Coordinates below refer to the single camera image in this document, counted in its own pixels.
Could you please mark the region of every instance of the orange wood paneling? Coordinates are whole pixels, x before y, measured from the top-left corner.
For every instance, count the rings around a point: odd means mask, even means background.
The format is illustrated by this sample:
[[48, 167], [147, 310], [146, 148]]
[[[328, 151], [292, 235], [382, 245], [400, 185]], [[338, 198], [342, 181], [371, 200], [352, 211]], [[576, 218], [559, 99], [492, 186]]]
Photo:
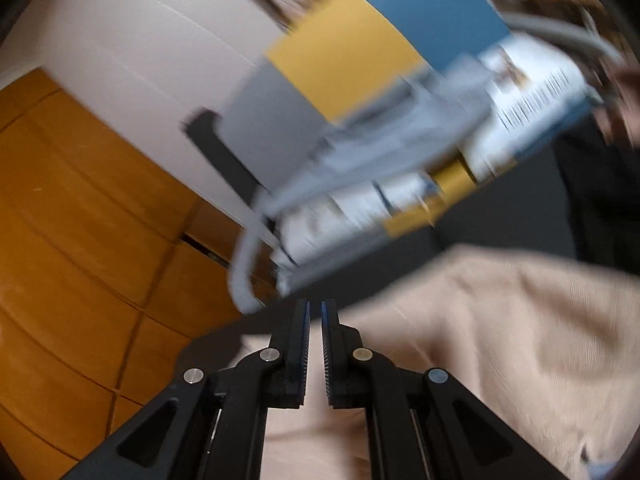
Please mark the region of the orange wood paneling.
[[71, 168], [23, 117], [0, 134], [0, 193], [79, 267], [142, 304], [169, 243]]
[[145, 317], [133, 341], [120, 392], [146, 404], [172, 380], [174, 361], [190, 339]]
[[42, 69], [37, 68], [11, 83], [4, 89], [4, 92], [24, 112], [58, 88], [58, 83], [53, 81]]
[[46, 442], [85, 456], [104, 438], [111, 392], [51, 356], [2, 312], [0, 333], [0, 405]]
[[109, 433], [113, 433], [142, 408], [140, 404], [131, 402], [124, 397], [118, 397], [113, 408], [113, 420]]
[[[185, 232], [210, 251], [230, 262], [242, 227], [209, 202], [202, 201], [202, 205]], [[271, 248], [267, 244], [262, 244], [254, 275], [264, 282], [274, 283], [271, 275], [270, 254]]]
[[12, 101], [6, 89], [0, 90], [0, 132], [17, 119], [22, 113], [20, 107]]
[[26, 480], [58, 480], [77, 463], [31, 433], [2, 407], [0, 439]]
[[178, 243], [146, 312], [189, 337], [241, 317], [226, 291], [226, 270], [184, 242]]
[[252, 279], [252, 285], [254, 286], [255, 297], [264, 304], [267, 304], [278, 297], [278, 293], [271, 283], [265, 283], [263, 280], [254, 278]]
[[78, 269], [2, 199], [0, 210], [0, 310], [75, 370], [114, 388], [137, 311]]
[[198, 200], [171, 175], [100, 122], [65, 92], [29, 111], [41, 134], [91, 182], [169, 240]]

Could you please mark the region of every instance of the barcode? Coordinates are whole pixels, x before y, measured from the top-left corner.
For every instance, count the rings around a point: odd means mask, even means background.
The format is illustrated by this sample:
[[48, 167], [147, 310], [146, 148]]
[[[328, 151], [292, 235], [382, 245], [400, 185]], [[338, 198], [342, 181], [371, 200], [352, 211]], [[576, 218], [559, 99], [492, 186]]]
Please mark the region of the barcode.
[[513, 130], [529, 123], [532, 118], [558, 99], [569, 88], [569, 79], [561, 70], [546, 79], [540, 86], [523, 96], [514, 105], [498, 112], [498, 117], [507, 130]]

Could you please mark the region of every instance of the person's hand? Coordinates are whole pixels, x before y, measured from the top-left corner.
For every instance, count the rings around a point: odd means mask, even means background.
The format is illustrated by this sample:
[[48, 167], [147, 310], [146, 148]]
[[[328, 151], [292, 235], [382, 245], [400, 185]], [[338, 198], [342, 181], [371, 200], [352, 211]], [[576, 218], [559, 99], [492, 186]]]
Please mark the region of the person's hand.
[[605, 140], [640, 149], [640, 66], [616, 68], [611, 80], [620, 99], [594, 112]]

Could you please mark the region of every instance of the metal screw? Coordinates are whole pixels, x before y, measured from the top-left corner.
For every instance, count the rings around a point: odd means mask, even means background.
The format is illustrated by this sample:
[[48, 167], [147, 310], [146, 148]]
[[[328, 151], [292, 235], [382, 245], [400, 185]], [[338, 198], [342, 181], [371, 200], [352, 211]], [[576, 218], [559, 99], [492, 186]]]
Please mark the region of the metal screw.
[[369, 361], [373, 357], [373, 352], [368, 348], [356, 348], [353, 351], [353, 358], [356, 361]]
[[432, 383], [442, 384], [447, 382], [447, 379], [449, 379], [449, 374], [447, 374], [444, 370], [434, 368], [433, 370], [429, 370], [428, 377]]
[[270, 363], [271, 361], [275, 361], [280, 357], [280, 352], [278, 352], [275, 348], [265, 348], [262, 352], [260, 352], [260, 359], [263, 361], [267, 361]]
[[182, 378], [189, 384], [199, 383], [204, 377], [204, 372], [199, 368], [189, 368]]

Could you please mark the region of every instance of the white cable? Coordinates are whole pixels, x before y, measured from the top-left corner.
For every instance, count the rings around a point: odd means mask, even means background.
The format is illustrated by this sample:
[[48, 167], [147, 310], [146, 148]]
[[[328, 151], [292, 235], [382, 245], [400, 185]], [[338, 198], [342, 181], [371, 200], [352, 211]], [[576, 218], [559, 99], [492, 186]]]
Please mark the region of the white cable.
[[573, 23], [519, 12], [505, 12], [502, 19], [509, 28], [521, 30], [551, 43], [582, 50], [588, 54], [599, 54], [614, 64], [625, 62], [620, 51], [609, 41]]

